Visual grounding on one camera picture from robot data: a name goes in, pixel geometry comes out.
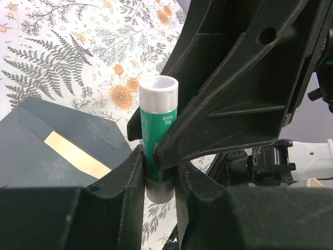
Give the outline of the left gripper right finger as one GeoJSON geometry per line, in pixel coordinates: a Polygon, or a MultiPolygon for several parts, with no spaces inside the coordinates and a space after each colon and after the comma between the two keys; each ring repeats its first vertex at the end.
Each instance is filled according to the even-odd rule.
{"type": "Polygon", "coordinates": [[[181,249],[332,249],[332,190],[223,187],[191,163],[179,165],[181,249]]]}

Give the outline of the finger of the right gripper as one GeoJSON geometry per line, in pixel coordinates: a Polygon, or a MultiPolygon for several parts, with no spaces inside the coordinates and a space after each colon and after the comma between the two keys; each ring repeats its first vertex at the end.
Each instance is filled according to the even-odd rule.
{"type": "Polygon", "coordinates": [[[262,1],[192,1],[162,75],[178,82],[178,116],[162,141],[258,141],[262,1]]]}

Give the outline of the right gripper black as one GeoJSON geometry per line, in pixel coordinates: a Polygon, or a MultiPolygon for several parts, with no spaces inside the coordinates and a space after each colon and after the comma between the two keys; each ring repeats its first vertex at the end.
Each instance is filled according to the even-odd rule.
{"type": "Polygon", "coordinates": [[[153,154],[161,169],[258,146],[217,154],[208,176],[223,186],[332,177],[327,143],[277,139],[305,97],[332,106],[332,1],[191,1],[163,74],[179,94],[153,154]]]}

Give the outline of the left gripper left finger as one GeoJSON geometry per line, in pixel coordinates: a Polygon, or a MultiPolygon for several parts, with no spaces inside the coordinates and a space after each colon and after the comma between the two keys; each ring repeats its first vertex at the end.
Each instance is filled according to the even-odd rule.
{"type": "Polygon", "coordinates": [[[1,249],[140,249],[143,149],[82,187],[1,189],[1,249]]]}

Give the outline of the green white glue stick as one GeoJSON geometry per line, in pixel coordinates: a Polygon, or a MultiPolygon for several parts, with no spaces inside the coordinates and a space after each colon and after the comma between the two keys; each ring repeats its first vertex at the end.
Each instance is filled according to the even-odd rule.
{"type": "Polygon", "coordinates": [[[177,106],[178,81],[175,78],[158,75],[139,83],[146,194],[156,204],[167,203],[174,195],[172,170],[160,170],[153,159],[153,152],[175,121],[177,106]]]}

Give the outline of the grey envelope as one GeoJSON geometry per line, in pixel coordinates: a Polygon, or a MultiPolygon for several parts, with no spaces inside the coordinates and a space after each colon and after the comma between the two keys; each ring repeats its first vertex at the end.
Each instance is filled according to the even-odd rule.
{"type": "Polygon", "coordinates": [[[88,186],[131,149],[115,122],[29,97],[1,120],[1,186],[88,186]]]}

